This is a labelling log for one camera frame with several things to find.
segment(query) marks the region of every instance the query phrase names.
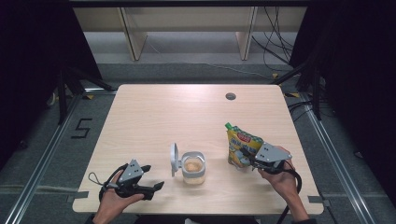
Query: black cable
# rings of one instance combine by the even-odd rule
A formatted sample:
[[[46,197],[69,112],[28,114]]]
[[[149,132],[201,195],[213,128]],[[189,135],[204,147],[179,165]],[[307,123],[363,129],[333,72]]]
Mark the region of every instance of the black cable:
[[[254,38],[254,36],[251,37],[260,47],[262,47],[262,49],[268,51],[269,53],[271,53],[272,55],[274,55],[275,57],[277,57],[280,61],[282,61],[283,63],[289,63],[288,61],[284,60],[283,58],[281,58],[279,55],[277,55],[276,53],[274,53],[273,51],[269,50],[268,48],[266,48],[265,46],[263,46],[261,43],[259,43],[258,40],[256,40],[256,38]]]
[[[307,112],[311,111],[312,109],[309,110],[305,110],[304,113],[302,113],[299,117],[297,117],[296,119],[293,120],[293,122],[297,121],[297,119],[300,119],[304,114],[306,114]]]
[[[278,37],[278,39],[279,39],[279,41],[280,41],[280,43],[281,43],[281,45],[282,45],[283,53],[285,54],[287,60],[289,60],[290,55],[289,55],[289,53],[288,53],[287,51],[285,51],[285,48],[286,48],[286,47],[285,47],[285,45],[283,44],[283,41],[282,41],[283,38],[282,38],[282,36],[280,35],[280,32],[279,32],[279,31],[280,31],[280,29],[279,29],[279,19],[278,19],[279,7],[275,7],[275,9],[276,9],[276,20],[275,20],[275,22],[273,22],[273,21],[271,20],[271,17],[270,17],[269,14],[268,14],[267,8],[264,7],[265,13],[267,14],[267,18],[268,18],[268,20],[270,21],[271,26],[272,26],[272,28],[273,28],[273,30],[272,30],[272,32],[271,32],[271,35],[270,35],[270,39],[271,39],[273,33],[275,33],[275,34],[277,35],[277,37]]]
[[[267,40],[268,40],[271,44],[273,44],[274,46],[276,46],[276,47],[278,47],[278,48],[280,48],[280,49],[283,49],[282,46],[278,45],[277,43],[274,43],[274,41],[272,41],[272,40],[270,39],[270,37],[268,37],[268,35],[267,35],[265,32],[263,32],[263,34],[265,35],[265,37],[267,38]]]

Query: jar lid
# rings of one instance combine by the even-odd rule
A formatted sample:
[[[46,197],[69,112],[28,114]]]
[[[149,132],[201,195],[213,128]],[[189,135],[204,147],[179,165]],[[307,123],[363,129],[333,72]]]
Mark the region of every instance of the jar lid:
[[[181,161],[178,160],[178,150],[176,143],[171,145],[171,165],[172,165],[172,176],[175,176],[178,168],[181,167]]]

